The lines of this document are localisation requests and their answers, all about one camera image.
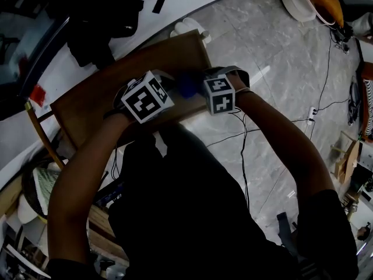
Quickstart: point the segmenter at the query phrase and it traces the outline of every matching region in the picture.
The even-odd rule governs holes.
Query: gray marble floor
[[[213,40],[206,49],[213,65],[237,65],[251,76],[270,67],[252,90],[289,119],[306,118],[309,108],[318,106],[328,68],[328,27],[320,26],[317,20],[303,26],[278,0],[221,0],[190,17],[212,35]],[[153,41],[167,37],[169,32],[166,30]],[[354,40],[350,40],[349,47],[350,54],[346,55],[332,43],[321,108],[349,96],[350,82],[360,61]],[[247,122],[248,129],[255,128],[252,121],[247,119]],[[242,123],[229,114],[212,117],[203,113],[184,124],[205,144],[243,131]],[[311,127],[307,128],[305,122],[296,124],[310,136]],[[347,125],[347,103],[334,104],[315,117],[312,142],[330,171],[340,157],[330,151],[330,145],[346,147],[349,144],[340,136],[341,130],[357,138],[358,123]],[[209,149],[243,188],[242,140],[243,136],[237,136]],[[244,156],[251,214],[266,237],[280,244],[276,215],[286,211],[290,222],[297,220],[295,182],[260,131],[248,134]],[[343,195],[346,188],[334,177],[333,182],[337,192]]]

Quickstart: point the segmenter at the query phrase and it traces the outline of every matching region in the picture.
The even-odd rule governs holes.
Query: black hair
[[[365,227],[364,234],[362,236],[358,236],[357,239],[358,240],[366,240],[368,238],[368,236],[370,235],[370,233],[371,233],[371,224],[368,222],[368,224]]]

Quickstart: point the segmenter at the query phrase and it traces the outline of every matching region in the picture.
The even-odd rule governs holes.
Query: black t-shirt
[[[290,253],[266,237],[247,210],[240,185],[184,129],[128,145],[124,193],[110,207],[110,225],[130,260],[125,279],[297,279]],[[333,190],[311,197],[298,216],[298,251],[333,279],[357,276],[356,245]],[[52,279],[94,279],[89,267],[51,260]]]

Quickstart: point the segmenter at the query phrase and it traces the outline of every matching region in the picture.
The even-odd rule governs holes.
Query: person's left arm
[[[106,118],[59,175],[48,206],[49,258],[89,263],[86,222],[110,154],[129,125],[123,114]]]

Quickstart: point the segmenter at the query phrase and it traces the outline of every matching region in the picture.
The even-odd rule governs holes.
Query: white power socket
[[[315,115],[316,115],[316,108],[315,107],[309,108],[308,120],[307,120],[308,125],[312,124],[311,119],[313,120]]]

